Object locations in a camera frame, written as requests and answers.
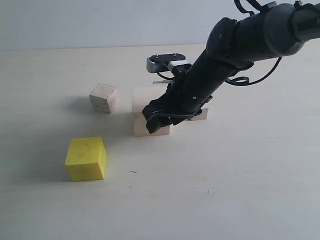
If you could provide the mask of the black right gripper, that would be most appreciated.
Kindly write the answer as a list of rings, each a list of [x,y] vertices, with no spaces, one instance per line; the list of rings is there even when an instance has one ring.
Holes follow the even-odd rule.
[[[150,134],[177,125],[198,114],[213,93],[213,71],[208,69],[171,70],[172,83],[158,99],[151,100],[142,114]]]

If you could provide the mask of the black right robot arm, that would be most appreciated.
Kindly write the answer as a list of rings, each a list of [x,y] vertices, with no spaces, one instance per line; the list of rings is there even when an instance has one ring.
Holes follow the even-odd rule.
[[[167,84],[163,95],[146,105],[142,114],[146,128],[153,134],[202,113],[222,83],[249,86],[247,77],[237,77],[255,62],[296,54],[309,40],[320,36],[320,6],[310,3],[270,2],[260,5],[252,0],[254,11],[242,20],[222,18],[212,29],[205,49],[194,63],[179,53],[155,54],[146,61],[149,73],[162,76]]]

